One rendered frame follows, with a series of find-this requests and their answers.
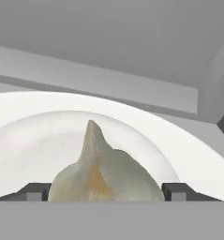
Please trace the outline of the pale garlic bulb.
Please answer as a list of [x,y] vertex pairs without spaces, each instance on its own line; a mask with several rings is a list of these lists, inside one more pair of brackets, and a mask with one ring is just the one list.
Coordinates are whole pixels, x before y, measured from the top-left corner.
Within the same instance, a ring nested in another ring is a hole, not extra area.
[[90,120],[78,160],[58,173],[50,202],[163,202],[154,178],[127,152],[112,148]]

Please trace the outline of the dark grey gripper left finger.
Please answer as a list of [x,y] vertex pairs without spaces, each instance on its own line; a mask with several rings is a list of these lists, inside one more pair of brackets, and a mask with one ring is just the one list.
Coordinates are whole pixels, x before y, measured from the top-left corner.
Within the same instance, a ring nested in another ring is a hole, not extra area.
[[17,192],[0,197],[2,202],[46,202],[51,183],[29,183]]

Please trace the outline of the white round plate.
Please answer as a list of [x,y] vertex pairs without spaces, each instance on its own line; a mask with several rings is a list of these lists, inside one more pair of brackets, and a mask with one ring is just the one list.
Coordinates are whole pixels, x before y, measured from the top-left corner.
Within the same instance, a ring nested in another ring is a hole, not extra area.
[[53,92],[0,93],[0,197],[29,183],[52,183],[80,157],[90,120],[160,189],[163,183],[186,183],[224,201],[224,157],[200,139],[126,104]]

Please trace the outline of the grey microwave oven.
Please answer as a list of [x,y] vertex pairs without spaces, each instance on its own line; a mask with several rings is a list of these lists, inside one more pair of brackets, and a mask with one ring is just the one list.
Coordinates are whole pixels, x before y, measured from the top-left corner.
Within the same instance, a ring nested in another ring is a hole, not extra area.
[[102,97],[224,157],[224,0],[0,0],[0,93]]

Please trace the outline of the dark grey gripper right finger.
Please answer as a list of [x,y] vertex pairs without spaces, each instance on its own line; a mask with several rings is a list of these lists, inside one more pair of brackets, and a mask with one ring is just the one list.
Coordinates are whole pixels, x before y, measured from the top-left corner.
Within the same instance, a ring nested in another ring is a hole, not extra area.
[[161,186],[166,201],[170,202],[209,202],[219,199],[195,191],[186,183],[163,183]]

